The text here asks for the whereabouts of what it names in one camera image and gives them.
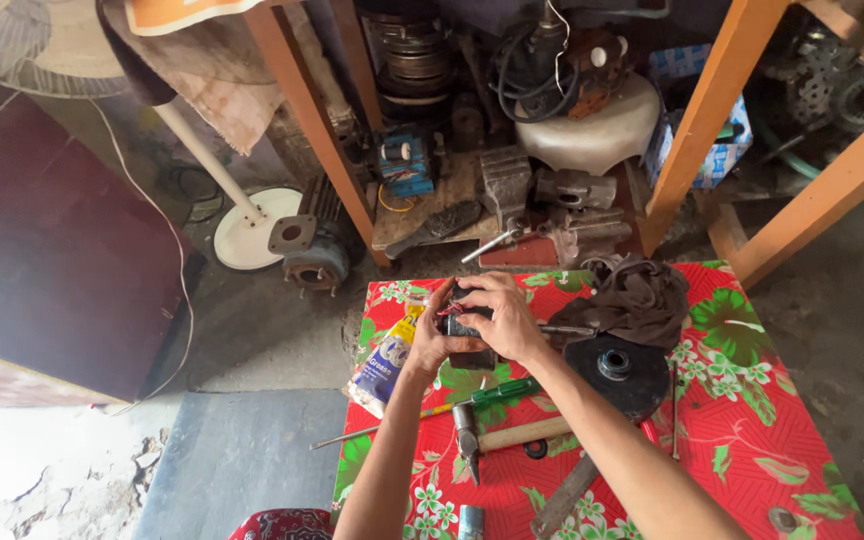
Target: concrete floor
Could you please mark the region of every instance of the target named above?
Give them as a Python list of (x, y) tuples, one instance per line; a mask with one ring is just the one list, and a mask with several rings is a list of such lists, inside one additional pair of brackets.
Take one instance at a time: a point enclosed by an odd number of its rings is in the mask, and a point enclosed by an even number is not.
[[(765, 214), (773, 212), (770, 208)], [(714, 257), (693, 218), (688, 210), (682, 213), (673, 233), (676, 239), (664, 252), (670, 260)], [(187, 228), (197, 249), (210, 259), (213, 227)], [(397, 276), (474, 273), (473, 265), (458, 263), (469, 247), (462, 243), (423, 249), (404, 259)], [(358, 331), (366, 285), (379, 279), (375, 265), (366, 260), (336, 298), (310, 294), (299, 300), (281, 268), (234, 274), (209, 264), (193, 297), (192, 350), (161, 397), (113, 418), (81, 408), (0, 411), (0, 422), (7, 422), (6, 431), (0, 427), (0, 446), (18, 446), (12, 441), (19, 440), (25, 445), (28, 439), (39, 448), (31, 457), (24, 457), (25, 450), (0, 451), (0, 462), (16, 461), (0, 467), (0, 537), (23, 537), (25, 523), (25, 538), (82, 537), (78, 532), (99, 538), (102, 529), (103, 538), (130, 538), (141, 512), (141, 489), (135, 490), (133, 480), (144, 474), (133, 457), (142, 454), (146, 437), (171, 426), (181, 395), (341, 387), (352, 369), (344, 343), (354, 341)], [(749, 294), (864, 512), (864, 202)], [(168, 377), (184, 349), (183, 330), (152, 378)], [(13, 435), (8, 442), (6, 434)], [(50, 464), (54, 471), (42, 474)], [(128, 481), (132, 491), (118, 498), (111, 489), (88, 493), (94, 480), (85, 473), (90, 467), (92, 472), (108, 470), (104, 485)], [(20, 497), (26, 490), (40, 499), (32, 503), (29, 496)], [(123, 521), (90, 524), (89, 511), (96, 508)], [(41, 510), (45, 513), (36, 518)]]

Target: black cable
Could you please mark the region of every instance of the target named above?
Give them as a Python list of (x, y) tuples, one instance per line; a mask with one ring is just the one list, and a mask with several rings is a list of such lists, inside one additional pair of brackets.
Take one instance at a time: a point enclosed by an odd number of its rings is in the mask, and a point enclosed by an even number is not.
[(573, 70), (568, 76), (565, 77), (564, 81), (568, 86), (568, 90), (565, 91), (564, 95), (562, 95), (561, 100), (558, 101), (551, 110), (547, 111), (545, 114), (541, 114), (537, 117), (530, 118), (528, 116), (519, 116), (515, 113), (514, 110), (509, 109), (509, 104), (506, 102), (506, 99), (514, 99), (520, 100), (529, 97), (533, 97), (539, 95), (542, 92), (548, 91), (552, 85), (556, 84), (555, 75), (553, 75), (549, 80), (546, 80), (544, 83), (532, 88), (531, 90), (527, 90), (525, 93), (513, 93), (506, 91), (506, 85), (511, 87), (516, 87), (519, 90), (525, 90), (523, 86), (519, 84), (515, 84), (510, 80), (506, 79), (506, 74), (509, 70), (509, 61), (512, 57), (512, 52), (519, 47), (524, 40), (532, 31), (531, 27), (526, 28), (525, 30), (520, 31), (519, 33), (513, 35), (509, 39), (507, 39), (507, 43), (503, 43), (503, 46), (499, 47), (498, 51), (496, 51), (495, 59), (498, 59), (498, 56), (501, 54), (503, 49), (507, 49), (505, 55), (502, 55), (501, 59), (499, 59), (499, 68), (498, 68), (498, 84), (493, 87), (492, 84), (489, 84), (488, 87), (498, 94), (498, 105), (502, 108), (502, 113), (505, 113), (506, 117), (509, 117), (511, 120), (515, 122), (519, 122), (521, 124), (535, 124), (538, 122), (543, 122), (551, 117), (555, 117), (558, 113), (568, 104), (575, 94), (578, 93), (579, 90), (579, 78), (576, 76), (575, 71)]
[[(215, 191), (212, 192), (211, 195), (205, 195), (201, 197), (192, 196), (183, 185), (183, 175), (187, 172), (195, 171), (198, 173), (202, 173), (215, 183)], [(174, 167), (171, 171), (169, 171), (169, 176), (171, 176), (175, 180), (175, 185), (178, 187), (178, 191), (185, 197), (185, 200), (193, 205), (197, 205), (198, 203), (207, 203), (210, 201), (214, 201), (215, 199), (222, 199), (222, 202), (219, 204), (219, 207), (215, 209), (209, 215), (204, 217), (199, 217), (198, 219), (190, 219), (186, 221), (187, 224), (198, 224), (198, 223), (206, 223), (213, 217), (222, 214), (222, 210), (226, 207), (226, 192), (222, 190), (222, 187), (219, 186), (219, 183), (215, 181), (215, 178), (212, 178), (212, 175), (209, 174), (209, 171), (202, 167), (191, 167), (191, 166), (178, 166)]]

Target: red floral tablecloth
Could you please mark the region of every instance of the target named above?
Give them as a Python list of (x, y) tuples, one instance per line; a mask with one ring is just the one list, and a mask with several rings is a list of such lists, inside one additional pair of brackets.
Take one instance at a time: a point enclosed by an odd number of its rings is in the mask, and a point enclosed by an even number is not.
[[(774, 540), (863, 538), (864, 519), (842, 475), (799, 399), (759, 318), (720, 261), (675, 265), (691, 286), (689, 317), (681, 341), (668, 356), (678, 366), (680, 465), (753, 537)], [(528, 290), (529, 307), (547, 320), (570, 300), (594, 294), (587, 272), (516, 276)], [(358, 361), (404, 313), (408, 294), (434, 290), (440, 279), (373, 282), (368, 286)], [(425, 409), (469, 398), (482, 385), (494, 387), (528, 374), (516, 362), (494, 372), (454, 370), (445, 362), (426, 390)], [(672, 400), (653, 420), (662, 448), (671, 453)], [(558, 415), (545, 394), (494, 404), (476, 412), (480, 433)], [(345, 432), (378, 420), (349, 403)], [(534, 538), (529, 522), (580, 459), (574, 435), (548, 440), (548, 455), (528, 457), (522, 447), (492, 451), (480, 460), (476, 487), (458, 457), (450, 414), (422, 420), (412, 467), (405, 540), (452, 539), (461, 505), (486, 510), (486, 538)], [(372, 447), (358, 437), (342, 445), (333, 512), (353, 489)], [(797, 528), (778, 532), (768, 518), (773, 507), (791, 511)], [(598, 477), (554, 536), (557, 540), (642, 538), (609, 486)]]

